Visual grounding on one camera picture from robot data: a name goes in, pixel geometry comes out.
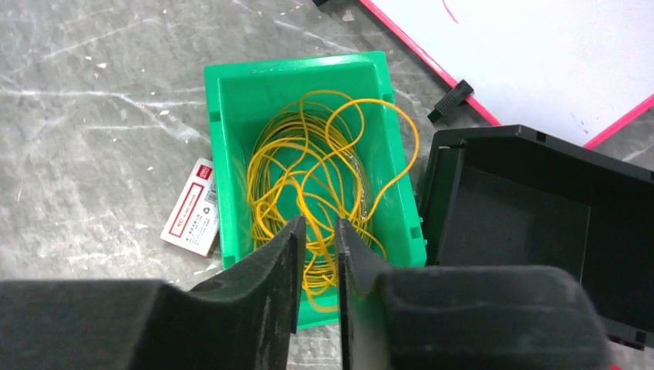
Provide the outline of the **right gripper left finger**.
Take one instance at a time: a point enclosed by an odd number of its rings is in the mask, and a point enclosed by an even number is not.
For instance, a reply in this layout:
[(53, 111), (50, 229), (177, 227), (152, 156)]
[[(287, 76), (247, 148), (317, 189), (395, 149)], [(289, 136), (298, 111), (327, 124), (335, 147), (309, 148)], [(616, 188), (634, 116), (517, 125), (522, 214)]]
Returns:
[(189, 291), (158, 280), (3, 281), (3, 369), (284, 369), (305, 219)]

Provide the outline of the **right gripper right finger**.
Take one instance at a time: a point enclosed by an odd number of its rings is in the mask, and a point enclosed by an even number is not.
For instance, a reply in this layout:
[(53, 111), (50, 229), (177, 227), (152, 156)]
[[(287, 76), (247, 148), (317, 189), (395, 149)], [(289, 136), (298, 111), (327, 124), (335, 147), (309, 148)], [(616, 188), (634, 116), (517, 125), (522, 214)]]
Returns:
[(395, 267), (335, 226), (345, 369), (608, 369), (593, 304), (548, 266)]

